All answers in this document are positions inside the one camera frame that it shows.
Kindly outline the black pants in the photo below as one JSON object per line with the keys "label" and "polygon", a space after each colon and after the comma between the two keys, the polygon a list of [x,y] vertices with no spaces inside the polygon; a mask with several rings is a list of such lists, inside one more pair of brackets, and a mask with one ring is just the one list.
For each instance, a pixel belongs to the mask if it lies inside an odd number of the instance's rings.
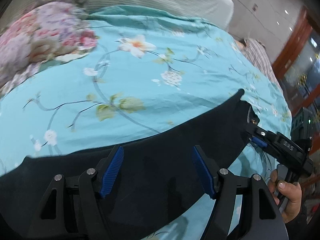
{"label": "black pants", "polygon": [[[141,239],[167,225],[203,195],[192,160],[199,145],[228,168],[248,144],[244,90],[168,131],[122,144],[124,160],[112,191],[96,195],[112,239]],[[58,157],[29,158],[1,176],[1,239],[89,239],[81,211],[79,177],[112,146]]]}

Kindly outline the pink purple floral pillow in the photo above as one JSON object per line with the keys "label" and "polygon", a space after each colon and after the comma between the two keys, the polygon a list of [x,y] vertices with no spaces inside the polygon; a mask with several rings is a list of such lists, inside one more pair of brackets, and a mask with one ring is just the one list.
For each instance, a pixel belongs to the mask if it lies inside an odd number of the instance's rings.
{"label": "pink purple floral pillow", "polygon": [[86,21],[88,0],[40,0],[1,33],[1,96],[45,69],[87,55],[97,36]]}

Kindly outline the striped plaid cloth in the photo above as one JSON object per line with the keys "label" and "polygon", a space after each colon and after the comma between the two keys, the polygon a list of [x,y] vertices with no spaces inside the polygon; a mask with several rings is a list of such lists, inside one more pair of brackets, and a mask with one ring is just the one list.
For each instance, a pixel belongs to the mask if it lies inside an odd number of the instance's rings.
{"label": "striped plaid cloth", "polygon": [[267,55],[265,46],[253,38],[244,38],[241,41],[234,40],[244,57],[258,68],[272,83],[280,87],[280,84],[272,69],[271,61]]}

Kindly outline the light blue floral bedsheet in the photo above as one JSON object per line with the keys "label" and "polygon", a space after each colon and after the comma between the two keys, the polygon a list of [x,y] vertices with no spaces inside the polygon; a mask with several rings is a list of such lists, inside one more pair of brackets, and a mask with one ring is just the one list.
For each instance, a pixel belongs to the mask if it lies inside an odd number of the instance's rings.
{"label": "light blue floral bedsheet", "polygon": [[200,18],[115,6],[89,16],[90,52],[18,74],[1,99],[1,173],[25,157],[59,156],[164,132],[245,91],[260,126],[289,135],[281,88],[233,38]]}

